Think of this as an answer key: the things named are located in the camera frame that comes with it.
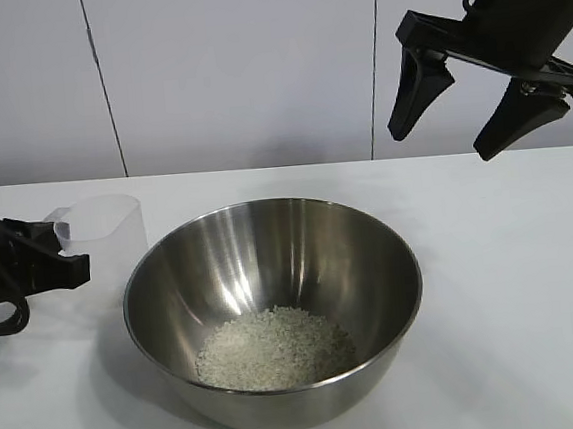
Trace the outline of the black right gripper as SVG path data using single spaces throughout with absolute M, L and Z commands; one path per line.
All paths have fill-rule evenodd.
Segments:
M 448 58 L 511 80 L 473 144 L 489 161 L 517 140 L 563 118 L 573 98 L 573 64 L 555 56 L 573 28 L 573 0 L 462 0 L 460 19 L 408 10 L 396 31 L 399 87 L 387 128 L 403 141 L 455 82 Z

